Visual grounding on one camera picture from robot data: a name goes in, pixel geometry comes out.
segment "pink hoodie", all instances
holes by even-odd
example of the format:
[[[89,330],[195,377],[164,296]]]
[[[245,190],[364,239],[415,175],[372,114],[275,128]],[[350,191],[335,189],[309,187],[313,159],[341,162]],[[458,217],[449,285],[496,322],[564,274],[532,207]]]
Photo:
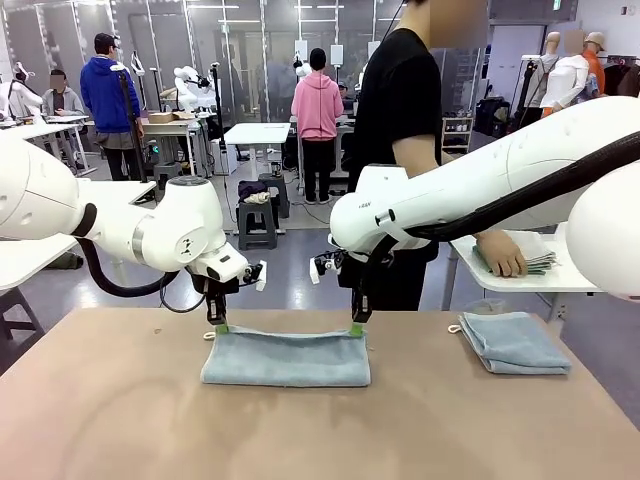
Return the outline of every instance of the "pink hoodie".
[[[336,82],[321,72],[304,77],[296,86],[291,113],[298,117],[298,135],[307,140],[335,138],[336,118],[344,107]]]

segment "person's hand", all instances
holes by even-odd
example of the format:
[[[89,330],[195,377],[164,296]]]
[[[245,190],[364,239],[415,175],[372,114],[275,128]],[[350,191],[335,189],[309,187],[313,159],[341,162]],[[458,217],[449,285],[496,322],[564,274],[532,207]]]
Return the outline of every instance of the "person's hand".
[[[527,274],[527,262],[520,247],[502,230],[479,233],[476,245],[496,277]]]
[[[142,120],[140,118],[136,120],[136,125],[138,127],[138,136],[144,138],[144,127],[142,126]]]

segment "person in pink hoodie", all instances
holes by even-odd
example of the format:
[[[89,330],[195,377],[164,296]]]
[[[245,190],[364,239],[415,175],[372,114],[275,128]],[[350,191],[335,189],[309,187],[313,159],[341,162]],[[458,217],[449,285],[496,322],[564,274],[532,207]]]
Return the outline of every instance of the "person in pink hoodie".
[[[312,72],[298,82],[291,105],[302,139],[306,202],[316,203],[317,172],[323,205],[329,203],[329,180],[335,164],[336,119],[344,111],[338,85],[323,73],[326,64],[327,54],[314,48],[309,56]]]

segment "blue jacket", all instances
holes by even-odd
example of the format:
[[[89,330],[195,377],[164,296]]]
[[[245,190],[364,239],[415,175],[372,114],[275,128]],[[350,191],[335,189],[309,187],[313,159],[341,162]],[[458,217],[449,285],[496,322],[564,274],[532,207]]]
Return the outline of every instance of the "blue jacket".
[[[82,100],[91,111],[100,133],[125,133],[131,131],[127,118],[127,106],[120,87],[118,72],[111,70],[117,62],[106,57],[93,57],[80,74]],[[140,116],[140,104],[129,72],[124,71],[129,84],[129,95],[136,118]]]

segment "person in blue jacket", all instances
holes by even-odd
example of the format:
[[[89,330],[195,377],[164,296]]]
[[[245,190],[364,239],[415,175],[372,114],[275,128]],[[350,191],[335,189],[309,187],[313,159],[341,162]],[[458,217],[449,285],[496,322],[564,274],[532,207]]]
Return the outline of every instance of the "person in blue jacket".
[[[80,89],[84,104],[91,111],[96,123],[97,143],[102,146],[109,162],[111,178],[114,181],[140,180],[136,161],[133,137],[124,94],[120,86],[118,72],[111,69],[116,62],[116,37],[99,33],[94,39],[96,56],[82,68]],[[129,84],[129,96],[136,116],[137,132],[144,135],[140,120],[140,104],[131,81],[125,70]],[[122,171],[124,156],[128,172]]]

